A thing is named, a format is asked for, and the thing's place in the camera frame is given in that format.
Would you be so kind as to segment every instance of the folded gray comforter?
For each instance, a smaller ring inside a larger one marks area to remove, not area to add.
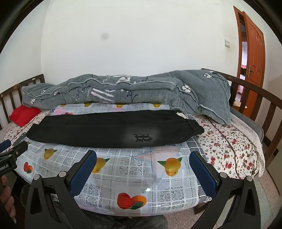
[[[205,114],[220,124],[231,124],[228,81],[208,70],[172,71],[147,77],[85,74],[58,85],[40,83],[23,87],[23,91],[23,104],[42,110],[86,102],[149,102],[168,104],[171,109]]]

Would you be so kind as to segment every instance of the wooden bed rail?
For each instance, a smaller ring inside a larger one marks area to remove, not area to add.
[[[4,103],[4,97],[9,95],[10,96],[10,101],[12,103],[12,107],[13,107],[13,110],[16,109],[16,105],[15,105],[15,101],[14,101],[14,97],[13,97],[13,94],[12,92],[17,90],[18,91],[18,94],[19,94],[19,99],[21,101],[21,103],[23,102],[23,96],[22,96],[22,92],[21,92],[21,87],[23,86],[28,86],[29,83],[33,82],[33,84],[36,84],[36,80],[40,80],[40,83],[44,83],[45,80],[44,80],[44,75],[43,74],[40,74],[38,76],[35,76],[35,77],[32,77],[32,78],[29,78],[23,82],[20,82],[12,87],[10,87],[9,89],[3,91],[1,94],[0,94],[0,100],[1,100],[1,103],[2,103],[2,108],[4,110],[4,114],[6,116],[6,119],[7,119],[7,122],[10,123],[10,119],[9,119],[9,115],[8,115],[8,112],[7,112],[7,109],[6,109],[6,106],[5,106],[5,103]]]
[[[269,109],[268,109],[268,112],[267,112],[267,115],[266,115],[266,118],[265,118],[265,121],[264,121],[263,126],[262,126],[264,135],[266,135],[266,133],[269,129],[269,126],[271,124],[271,121],[273,119],[273,115],[274,115],[274,112],[276,110],[276,107],[278,107],[282,110],[282,100],[280,98],[278,98],[277,96],[273,95],[272,93],[270,93],[269,91],[267,91],[267,90],[265,90],[265,89],[263,89],[263,88],[261,88],[257,85],[251,84],[251,83],[249,83],[245,80],[239,79],[237,77],[234,77],[234,76],[222,73],[222,72],[218,72],[218,73],[221,74],[222,76],[224,76],[227,80],[232,82],[231,88],[230,88],[231,97],[229,99],[229,105],[230,106],[232,106],[234,104],[236,94],[237,94],[237,90],[238,90],[238,86],[242,85],[243,87],[245,87],[245,93],[243,94],[243,97],[241,98],[241,105],[240,105],[240,108],[239,108],[239,112],[241,114],[243,113],[243,111],[245,109],[250,90],[257,93],[257,99],[256,99],[256,102],[255,102],[255,106],[254,106],[254,109],[253,109],[251,117],[250,117],[253,121],[255,121],[255,119],[257,117],[262,99],[266,98],[267,100],[269,100],[271,102]],[[271,144],[269,145],[268,149],[265,152],[265,161],[266,162],[269,160],[269,158],[274,153],[274,151],[275,151],[277,145],[279,144],[281,138],[282,138],[282,121],[280,122],[278,130],[277,130]]]

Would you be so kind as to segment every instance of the wooden door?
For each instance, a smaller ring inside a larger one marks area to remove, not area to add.
[[[243,12],[248,44],[247,69],[245,80],[259,87],[263,85],[264,69],[265,69],[265,45],[263,33]],[[257,99],[257,93],[250,91],[243,114],[247,117],[251,116]]]

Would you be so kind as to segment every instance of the door handle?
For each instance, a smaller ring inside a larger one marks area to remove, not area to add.
[[[248,69],[249,71],[248,71],[248,79],[250,78],[250,72],[253,72],[252,70],[251,70],[251,65],[249,65],[249,69]]]

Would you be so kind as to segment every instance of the black pants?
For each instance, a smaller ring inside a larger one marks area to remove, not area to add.
[[[140,148],[182,143],[204,129],[180,110],[142,110],[46,116],[27,132],[31,140],[93,148]]]

